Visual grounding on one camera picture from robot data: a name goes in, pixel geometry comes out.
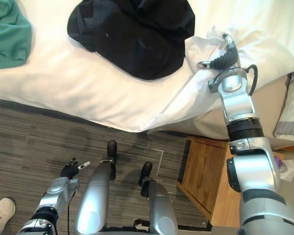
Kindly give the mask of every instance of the black cloth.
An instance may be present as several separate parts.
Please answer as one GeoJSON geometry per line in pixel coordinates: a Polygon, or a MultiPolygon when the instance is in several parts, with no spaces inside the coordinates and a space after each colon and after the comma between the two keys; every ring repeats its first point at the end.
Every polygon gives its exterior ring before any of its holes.
{"type": "Polygon", "coordinates": [[[67,31],[129,74],[153,80],[183,65],[184,40],[194,28],[187,0],[84,0],[67,31]]]}

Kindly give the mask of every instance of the nightstand drawer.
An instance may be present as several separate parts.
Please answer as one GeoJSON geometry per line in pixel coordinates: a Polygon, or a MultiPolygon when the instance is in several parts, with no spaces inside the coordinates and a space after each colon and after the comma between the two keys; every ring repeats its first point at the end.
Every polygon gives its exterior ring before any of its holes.
{"type": "Polygon", "coordinates": [[[192,141],[182,186],[211,213],[217,195],[224,148],[192,141]]]}

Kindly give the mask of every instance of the white sneaker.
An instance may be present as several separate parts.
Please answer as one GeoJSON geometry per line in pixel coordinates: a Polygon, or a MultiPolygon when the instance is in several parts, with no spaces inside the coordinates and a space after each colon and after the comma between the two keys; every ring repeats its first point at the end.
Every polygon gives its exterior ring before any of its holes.
{"type": "Polygon", "coordinates": [[[0,200],[0,234],[2,234],[5,224],[15,213],[15,204],[10,198],[0,200]]]}

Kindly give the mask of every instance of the gray carpet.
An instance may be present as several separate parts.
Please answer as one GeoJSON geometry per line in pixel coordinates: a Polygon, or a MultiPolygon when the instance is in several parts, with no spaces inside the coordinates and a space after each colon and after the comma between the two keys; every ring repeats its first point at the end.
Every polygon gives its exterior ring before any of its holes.
{"type": "MultiPolygon", "coordinates": [[[[117,178],[110,184],[108,226],[132,226],[148,219],[148,201],[137,185],[144,162],[153,163],[151,176],[170,193],[179,225],[206,227],[207,219],[175,187],[187,159],[185,136],[155,132],[128,133],[55,111],[0,100],[0,199],[17,206],[3,235],[15,234],[32,216],[42,194],[76,157],[91,165],[80,171],[81,191],[71,203],[71,233],[88,178],[106,152],[108,140],[118,143],[117,178]]],[[[67,234],[67,211],[58,220],[59,235],[67,234]]]]}

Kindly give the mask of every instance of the green towel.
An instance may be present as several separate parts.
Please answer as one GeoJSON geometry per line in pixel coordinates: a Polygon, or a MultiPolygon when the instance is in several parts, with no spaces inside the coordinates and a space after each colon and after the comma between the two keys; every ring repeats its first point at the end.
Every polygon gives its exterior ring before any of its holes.
{"type": "Polygon", "coordinates": [[[15,0],[0,0],[0,69],[25,64],[30,48],[30,23],[15,0]]]}

